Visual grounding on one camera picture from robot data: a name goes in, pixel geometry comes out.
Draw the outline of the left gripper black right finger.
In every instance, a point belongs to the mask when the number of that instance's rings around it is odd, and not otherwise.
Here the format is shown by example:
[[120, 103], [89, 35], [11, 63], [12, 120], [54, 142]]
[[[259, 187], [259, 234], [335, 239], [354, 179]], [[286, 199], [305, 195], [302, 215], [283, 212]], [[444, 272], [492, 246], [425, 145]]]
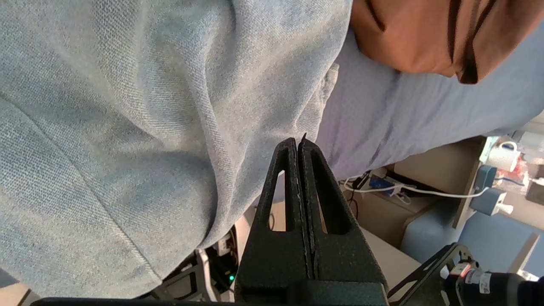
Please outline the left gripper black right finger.
[[297, 148], [306, 278], [299, 304], [388, 304], [387, 282], [319, 147]]

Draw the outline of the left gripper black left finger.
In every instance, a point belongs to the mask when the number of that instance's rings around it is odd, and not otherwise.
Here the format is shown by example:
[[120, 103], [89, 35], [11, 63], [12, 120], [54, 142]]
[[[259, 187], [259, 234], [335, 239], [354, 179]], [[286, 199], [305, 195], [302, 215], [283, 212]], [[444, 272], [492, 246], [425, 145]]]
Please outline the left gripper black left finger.
[[[284, 172], [286, 230], [273, 231], [269, 215], [280, 172]], [[278, 143], [272, 155], [235, 280], [236, 302], [285, 303], [288, 287], [309, 279], [306, 226], [297, 142], [288, 138]]]

